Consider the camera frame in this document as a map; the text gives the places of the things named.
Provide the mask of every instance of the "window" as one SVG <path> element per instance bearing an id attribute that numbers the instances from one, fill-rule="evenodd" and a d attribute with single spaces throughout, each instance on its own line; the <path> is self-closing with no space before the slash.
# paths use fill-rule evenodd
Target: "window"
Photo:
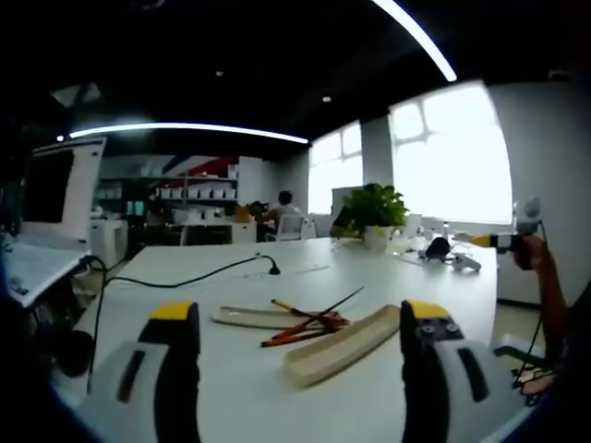
<path id="1" fill-rule="evenodd" d="M 363 185 L 359 122 L 312 143 L 308 173 L 308 212 L 330 214 L 332 190 Z"/>
<path id="2" fill-rule="evenodd" d="M 394 184 L 414 213 L 509 224 L 507 147 L 492 100 L 470 82 L 391 108 Z"/>

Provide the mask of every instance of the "black ceiling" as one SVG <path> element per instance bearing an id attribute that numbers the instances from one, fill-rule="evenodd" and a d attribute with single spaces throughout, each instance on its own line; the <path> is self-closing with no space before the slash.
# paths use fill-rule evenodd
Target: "black ceiling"
<path id="1" fill-rule="evenodd" d="M 447 84 L 418 44 L 370 0 L 157 0 L 25 5 L 3 55 L 2 118 L 27 147 L 69 129 L 130 121 L 251 127 L 314 139 Z M 570 68 L 562 21 L 540 1 L 398 1 L 458 79 L 542 80 Z M 223 71 L 221 77 L 216 71 Z M 95 82 L 102 97 L 65 108 L 50 91 Z M 330 95 L 325 103 L 322 97 Z M 162 130 L 110 137 L 111 154 L 282 158 L 305 146 Z"/>

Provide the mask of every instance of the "ceiling light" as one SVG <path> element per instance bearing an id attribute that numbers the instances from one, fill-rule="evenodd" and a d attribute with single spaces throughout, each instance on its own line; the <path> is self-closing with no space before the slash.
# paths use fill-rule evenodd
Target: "ceiling light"
<path id="1" fill-rule="evenodd" d="M 205 125 L 202 123 L 135 123 L 132 125 L 115 125 L 94 127 L 91 129 L 82 129 L 70 134 L 71 138 L 89 136 L 92 134 L 105 134 L 108 132 L 134 131 L 138 129 L 198 129 L 202 131 L 220 131 L 233 132 L 236 134 L 247 134 L 250 136 L 261 136 L 268 138 L 278 138 L 280 140 L 294 141 L 295 143 L 307 144 L 306 138 L 287 136 L 270 131 L 260 131 L 258 129 L 247 129 L 245 127 Z"/>
<path id="2" fill-rule="evenodd" d="M 437 65 L 441 73 L 447 81 L 455 81 L 458 77 L 453 72 L 453 69 L 449 62 L 445 59 L 440 49 L 435 46 L 435 43 L 427 35 L 423 29 L 418 26 L 418 23 L 410 17 L 406 11 L 399 7 L 393 0 L 372 0 L 373 3 L 381 7 L 386 11 L 394 20 L 396 20 L 413 38 L 418 44 L 425 50 L 431 60 Z"/>

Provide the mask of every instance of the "wooden tray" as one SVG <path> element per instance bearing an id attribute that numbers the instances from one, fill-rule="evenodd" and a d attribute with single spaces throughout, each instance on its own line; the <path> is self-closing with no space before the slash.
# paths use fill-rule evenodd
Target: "wooden tray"
<path id="1" fill-rule="evenodd" d="M 218 312 L 211 315 L 211 319 L 216 323 L 261 329 L 288 329 L 306 321 L 306 317 L 297 317 L 287 311 L 231 306 L 220 306 Z M 308 325 L 308 329 L 322 329 L 322 325 L 315 321 Z"/>
<path id="2" fill-rule="evenodd" d="M 400 328 L 400 309 L 386 305 L 352 326 L 285 355 L 283 368 L 301 387 L 331 377 L 388 340 Z"/>

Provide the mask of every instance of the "keyboard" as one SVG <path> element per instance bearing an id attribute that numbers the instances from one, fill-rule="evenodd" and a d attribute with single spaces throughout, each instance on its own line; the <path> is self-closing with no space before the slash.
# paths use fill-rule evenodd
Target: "keyboard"
<path id="1" fill-rule="evenodd" d="M 4 245 L 2 254 L 9 295 L 29 307 L 88 253 L 16 242 Z"/>

